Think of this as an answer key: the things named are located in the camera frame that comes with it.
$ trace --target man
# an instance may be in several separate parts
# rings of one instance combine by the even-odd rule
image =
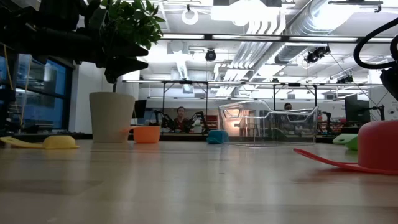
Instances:
[[[292,105],[290,103],[285,103],[284,109],[285,110],[291,110],[291,109],[293,109],[293,107],[292,107]]]
[[[185,108],[180,106],[177,109],[177,117],[174,119],[175,129],[186,131],[185,124],[188,122],[188,119],[185,118]]]

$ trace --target table surface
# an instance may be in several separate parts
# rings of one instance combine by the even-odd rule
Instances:
[[[398,177],[347,172],[292,147],[204,142],[0,149],[1,223],[397,223]],[[302,146],[337,161],[357,155]]]

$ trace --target clear plastic bin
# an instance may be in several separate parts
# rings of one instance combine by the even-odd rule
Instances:
[[[318,107],[274,111],[263,100],[249,100],[218,107],[220,128],[229,144],[267,147],[315,143]]]

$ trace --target yellow plastic toy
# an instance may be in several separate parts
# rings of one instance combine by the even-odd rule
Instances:
[[[44,139],[43,144],[29,143],[18,140],[13,137],[1,137],[5,143],[12,146],[25,147],[31,149],[77,149],[79,146],[76,145],[75,139],[71,136],[49,136]]]

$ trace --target glass window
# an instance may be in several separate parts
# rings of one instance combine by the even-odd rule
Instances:
[[[1,82],[6,82],[7,78],[7,64],[6,64],[6,59],[2,56],[0,56],[0,83]]]
[[[27,68],[29,66],[29,55],[19,54],[19,66],[17,75],[17,86],[25,86],[27,80]],[[30,65],[28,88],[65,95],[66,68],[51,60],[42,65],[36,60]]]
[[[19,113],[25,100],[25,90],[17,89],[16,103]],[[27,91],[24,110],[25,128],[34,124],[52,124],[53,129],[62,129],[63,99]],[[13,122],[19,124],[18,115],[14,115]]]

